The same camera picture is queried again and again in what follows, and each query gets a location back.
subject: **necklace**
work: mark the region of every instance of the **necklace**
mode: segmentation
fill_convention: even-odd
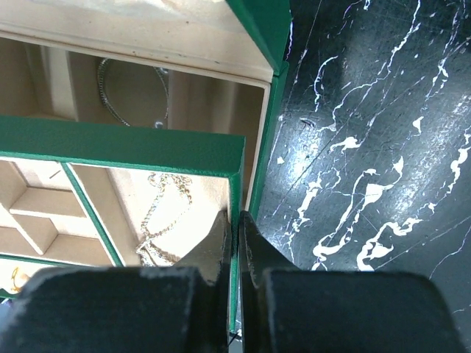
[[[106,77],[107,69],[111,61],[113,60],[110,58],[104,58],[98,66],[98,89],[99,89],[100,99],[102,100],[103,105],[107,108],[110,114],[117,121],[119,121],[125,126],[131,126],[131,124],[128,121],[123,119],[115,111],[105,91],[105,88],[106,88],[105,77]],[[165,80],[163,79],[163,74],[166,74],[166,72],[162,68],[153,67],[153,69],[155,73],[157,74],[157,76],[159,77],[160,81],[162,82],[163,89],[166,94],[167,107],[166,107],[166,114],[165,114],[164,119],[167,119],[169,116],[169,90],[166,86]],[[154,124],[154,128],[162,129],[163,123],[161,121],[156,121]],[[191,179],[189,177],[186,177],[183,175],[176,175],[176,174],[161,174],[160,180],[159,182],[157,182],[155,180],[156,176],[157,176],[156,173],[151,173],[149,177],[147,178],[149,181],[149,184],[157,188],[157,195],[154,198],[154,201],[152,202],[149,210],[147,211],[146,217],[141,222],[141,231],[144,234],[144,239],[135,249],[136,254],[138,254],[139,257],[141,258],[141,264],[143,266],[156,266],[157,262],[155,261],[155,259],[157,258],[164,260],[167,263],[171,263],[172,265],[180,260],[180,258],[177,255],[170,254],[166,252],[165,250],[162,250],[160,247],[156,246],[153,243],[153,240],[157,239],[161,235],[164,235],[170,230],[172,230],[175,227],[175,224],[177,224],[177,222],[180,220],[182,215],[184,215],[189,210],[192,204],[190,190],[188,189],[188,187],[191,185]],[[167,227],[161,229],[160,231],[156,233],[151,233],[147,226],[149,224],[151,217],[156,211],[157,206],[159,205],[160,200],[163,197],[163,194],[165,193],[166,187],[170,185],[174,185],[178,189],[179,194],[183,196],[188,206]]]

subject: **open lid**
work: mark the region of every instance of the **open lid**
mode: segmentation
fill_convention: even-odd
[[[265,82],[289,21],[287,0],[0,1],[0,36]]]

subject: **green jewelry box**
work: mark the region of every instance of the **green jewelry box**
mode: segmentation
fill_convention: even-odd
[[[136,7],[140,2],[145,6]],[[288,0],[201,0],[195,8],[184,7],[187,1],[167,2],[171,8],[153,6],[151,1],[97,1],[93,7],[92,1],[78,0],[0,3],[0,85],[4,86],[0,115],[31,118],[1,119],[0,154],[49,162],[39,168],[45,173],[59,163],[70,189],[63,191],[75,193],[96,228],[96,240],[105,246],[103,258],[114,265],[132,261],[126,261],[120,246],[105,234],[113,222],[103,218],[98,210],[103,206],[97,207],[99,199],[87,185],[103,178],[103,168],[225,178],[236,234],[234,217],[241,207],[254,217],[258,212],[286,80]],[[120,123],[100,100],[97,69],[104,57],[119,61],[118,73],[108,82],[109,96],[114,95],[120,113],[126,113],[133,125],[151,127],[152,112],[162,115],[167,103],[169,130],[126,132],[126,127],[111,126]],[[155,87],[150,66],[168,72],[167,98],[162,88]],[[246,138],[243,159],[241,139],[234,135]],[[105,146],[105,141],[114,148]],[[236,168],[236,160],[245,162]],[[236,174],[238,181],[232,177]],[[28,216],[25,210],[15,212]],[[27,256],[0,257],[34,262]],[[59,257],[41,261],[83,265]],[[236,267],[234,262],[233,279]]]

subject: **black marble countertop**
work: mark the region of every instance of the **black marble countertop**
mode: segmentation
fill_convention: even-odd
[[[303,269],[430,278],[471,349],[471,1],[291,14],[258,226]]]

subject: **silver necklace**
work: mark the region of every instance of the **silver necklace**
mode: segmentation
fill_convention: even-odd
[[[106,76],[108,66],[112,61],[113,59],[104,58],[98,66],[98,89],[99,89],[100,99],[102,100],[103,105],[107,108],[110,114],[117,121],[119,121],[125,126],[131,126],[129,122],[123,119],[115,111],[105,91],[105,88],[106,88],[105,76]],[[165,90],[166,101],[167,101],[165,119],[167,119],[169,116],[169,90],[163,78],[163,74],[165,73],[165,71],[162,68],[153,67],[153,69],[155,73],[157,74],[157,76],[159,77],[160,81],[162,82],[163,88]],[[156,121],[154,124],[154,127],[156,129],[161,129],[163,128],[163,124],[160,121]],[[191,204],[193,203],[191,199],[190,190],[188,189],[188,187],[191,185],[191,179],[189,177],[186,177],[183,175],[177,175],[177,174],[163,173],[163,174],[160,174],[160,180],[159,182],[157,182],[156,176],[157,176],[156,173],[151,173],[149,177],[147,178],[149,181],[149,184],[157,188],[157,195],[154,198],[154,201],[152,202],[149,210],[147,211],[146,217],[141,222],[141,231],[144,234],[144,239],[141,241],[141,243],[139,243],[139,245],[135,249],[135,252],[136,254],[139,255],[141,259],[141,264],[143,266],[156,266],[157,262],[155,259],[157,258],[171,264],[174,264],[180,260],[180,258],[177,255],[173,255],[166,252],[165,250],[162,250],[160,247],[156,246],[153,243],[153,241],[157,239],[158,237],[160,237],[161,235],[164,235],[170,230],[172,230],[175,227],[175,224],[177,224],[180,218],[189,210]],[[147,226],[149,224],[151,217],[156,211],[157,206],[159,205],[160,200],[163,197],[163,194],[165,193],[166,187],[170,185],[174,185],[178,189],[179,194],[183,196],[188,206],[167,227],[161,229],[158,232],[151,233]]]

